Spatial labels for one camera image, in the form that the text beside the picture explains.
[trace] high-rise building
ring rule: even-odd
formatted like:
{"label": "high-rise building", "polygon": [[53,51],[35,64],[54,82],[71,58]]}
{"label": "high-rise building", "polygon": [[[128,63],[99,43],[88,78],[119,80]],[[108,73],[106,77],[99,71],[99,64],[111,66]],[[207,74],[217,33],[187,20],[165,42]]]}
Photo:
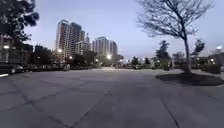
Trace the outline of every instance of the high-rise building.
{"label": "high-rise building", "polygon": [[65,51],[66,51],[66,42],[68,40],[68,27],[69,23],[66,20],[61,20],[58,23],[58,28],[57,28],[57,36],[56,36],[56,45],[55,48],[56,50],[61,49],[62,53],[61,56],[64,58],[65,57]]}
{"label": "high-rise building", "polygon": [[111,53],[111,55],[116,56],[117,51],[118,51],[118,47],[117,47],[116,42],[110,41],[110,53]]}
{"label": "high-rise building", "polygon": [[79,24],[72,22],[69,25],[69,40],[67,41],[67,50],[66,50],[66,57],[74,56],[75,55],[75,47],[76,43],[79,42],[79,38],[81,35],[82,27]]}
{"label": "high-rise building", "polygon": [[107,56],[108,54],[113,56],[117,55],[117,49],[116,42],[109,41],[106,37],[96,38],[91,46],[92,51],[104,56]]}
{"label": "high-rise building", "polygon": [[87,33],[86,38],[84,39],[86,43],[90,43],[89,33]]}
{"label": "high-rise building", "polygon": [[90,43],[80,41],[76,43],[76,53],[83,55],[86,51],[90,51]]}
{"label": "high-rise building", "polygon": [[79,24],[62,20],[58,23],[56,50],[61,49],[62,58],[73,56],[76,50],[76,43],[80,41],[82,27]]}
{"label": "high-rise building", "polygon": [[92,43],[92,51],[105,56],[110,54],[109,40],[106,37],[96,38]]}
{"label": "high-rise building", "polygon": [[81,30],[80,36],[79,36],[79,41],[84,41],[84,39],[85,39],[85,31]]}

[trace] tree trunk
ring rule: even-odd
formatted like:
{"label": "tree trunk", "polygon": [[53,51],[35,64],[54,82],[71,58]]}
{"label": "tree trunk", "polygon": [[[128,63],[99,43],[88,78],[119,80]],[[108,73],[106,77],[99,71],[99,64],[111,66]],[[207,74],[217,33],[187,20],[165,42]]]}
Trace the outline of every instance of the tree trunk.
{"label": "tree trunk", "polygon": [[188,39],[187,37],[184,39],[184,45],[185,45],[185,52],[186,52],[186,61],[187,61],[187,69],[185,70],[185,73],[191,73],[191,56],[190,56],[190,50],[188,45]]}

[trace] apartment building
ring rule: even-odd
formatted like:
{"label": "apartment building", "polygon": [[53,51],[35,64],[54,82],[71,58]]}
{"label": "apartment building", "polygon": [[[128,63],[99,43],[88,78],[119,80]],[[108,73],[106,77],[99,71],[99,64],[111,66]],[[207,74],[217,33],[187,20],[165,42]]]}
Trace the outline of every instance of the apartment building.
{"label": "apartment building", "polygon": [[109,41],[106,37],[96,38],[91,45],[91,50],[97,54],[102,54],[104,56],[117,55],[117,44],[114,41]]}
{"label": "apartment building", "polygon": [[82,27],[74,22],[61,20],[58,23],[55,49],[60,49],[62,58],[75,55],[76,43],[83,38]]}

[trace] pavement crack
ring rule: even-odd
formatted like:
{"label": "pavement crack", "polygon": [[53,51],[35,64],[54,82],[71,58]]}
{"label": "pavement crack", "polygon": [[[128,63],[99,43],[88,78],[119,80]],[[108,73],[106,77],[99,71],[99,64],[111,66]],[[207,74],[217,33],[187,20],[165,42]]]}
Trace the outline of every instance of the pavement crack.
{"label": "pavement crack", "polygon": [[170,114],[170,116],[172,117],[175,125],[177,126],[177,128],[180,128],[178,121],[175,119],[174,115],[172,114],[172,112],[170,111],[169,107],[166,105],[166,103],[160,98],[162,104],[165,106],[166,110],[168,111],[168,113]]}
{"label": "pavement crack", "polygon": [[114,90],[114,88],[116,87],[116,85],[114,85],[92,108],[90,108],[78,121],[76,121],[70,128],[73,127],[77,127],[77,124],[82,121],[87,115],[89,115],[89,113],[91,113],[96,106],[98,106],[106,96],[110,95],[110,93]]}
{"label": "pavement crack", "polygon": [[23,93],[21,91],[20,88],[17,87],[17,85],[15,84],[14,81],[10,80],[9,81],[11,82],[11,85],[17,90],[17,92],[22,96],[22,98],[27,102],[27,104],[31,104],[36,110],[40,111],[41,113],[43,113],[45,116],[47,116],[49,119],[55,121],[56,123],[58,124],[61,124],[63,125],[64,127],[67,127],[69,128],[69,126],[65,125],[63,122],[61,122],[60,120],[54,118],[53,116],[51,115],[48,115],[45,111],[43,111],[41,108],[39,108],[37,105],[35,105],[35,103],[32,101],[32,100],[29,100],[29,98],[26,96],[25,93]]}

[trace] bush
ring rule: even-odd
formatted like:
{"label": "bush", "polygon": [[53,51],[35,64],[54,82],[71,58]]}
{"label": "bush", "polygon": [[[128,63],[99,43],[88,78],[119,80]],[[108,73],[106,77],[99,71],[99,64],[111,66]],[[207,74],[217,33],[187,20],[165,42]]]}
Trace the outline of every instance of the bush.
{"label": "bush", "polygon": [[182,71],[184,71],[184,72],[188,72],[188,66],[187,66],[187,64],[183,64],[183,65],[181,65],[181,66],[180,66],[180,69],[181,69]]}
{"label": "bush", "polygon": [[212,74],[220,74],[221,73],[221,66],[218,64],[210,64],[210,65],[204,65],[201,68],[202,71],[209,72]]}
{"label": "bush", "polygon": [[165,71],[169,71],[169,70],[170,70],[170,68],[169,68],[169,66],[168,66],[168,65],[163,65],[163,70],[165,70]]}

